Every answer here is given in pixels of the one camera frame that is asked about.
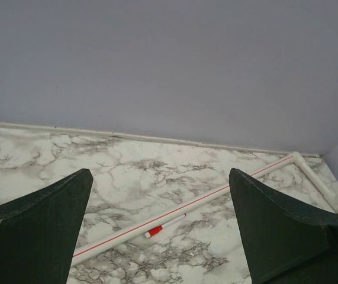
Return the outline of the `white PVC pipe rack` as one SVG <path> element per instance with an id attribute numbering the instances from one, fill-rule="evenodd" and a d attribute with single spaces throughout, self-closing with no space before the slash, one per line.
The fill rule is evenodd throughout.
<path id="1" fill-rule="evenodd" d="M 250 175 L 254 178 L 261 178 L 270 172 L 273 172 L 288 164 L 294 163 L 301 169 L 302 172 L 308 177 L 313 185 L 322 194 L 327 203 L 338 213 L 338 194 L 333 193 L 315 174 L 315 172 L 309 167 L 304 158 L 298 152 L 292 152 L 286 157 L 278 160 L 275 163 L 271 163 L 264 168 L 261 168 Z M 169 209 L 163 213 L 159 213 L 153 217 L 148 218 L 145 221 L 140 221 L 136 224 L 130 225 L 119 231 L 112 233 L 109 236 L 100 238 L 92 243 L 88 243 L 83 247 L 75 249 L 71 266 L 76 266 L 85 260 L 90 259 L 110 248 L 113 248 L 125 241 L 128 241 L 140 234 L 146 233 L 149 230 L 162 225 L 166 222 L 171 222 L 177 217 L 184 215 L 198 207 L 217 199 L 229 192 L 229 185 L 224 185 L 221 188 L 216 188 L 208 193 L 197 196 L 196 198 L 186 201 L 172 209 Z"/>

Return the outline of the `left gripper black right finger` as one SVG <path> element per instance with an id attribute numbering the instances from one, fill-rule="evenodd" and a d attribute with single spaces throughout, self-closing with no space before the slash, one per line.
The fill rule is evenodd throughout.
<path id="1" fill-rule="evenodd" d="M 229 185 L 253 283 L 338 283 L 338 214 L 239 169 Z"/>

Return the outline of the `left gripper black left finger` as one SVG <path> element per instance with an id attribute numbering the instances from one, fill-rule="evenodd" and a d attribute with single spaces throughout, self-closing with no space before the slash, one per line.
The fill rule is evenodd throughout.
<path id="1" fill-rule="evenodd" d="M 81 169 L 0 205 L 0 283 L 66 283 L 93 180 Z"/>

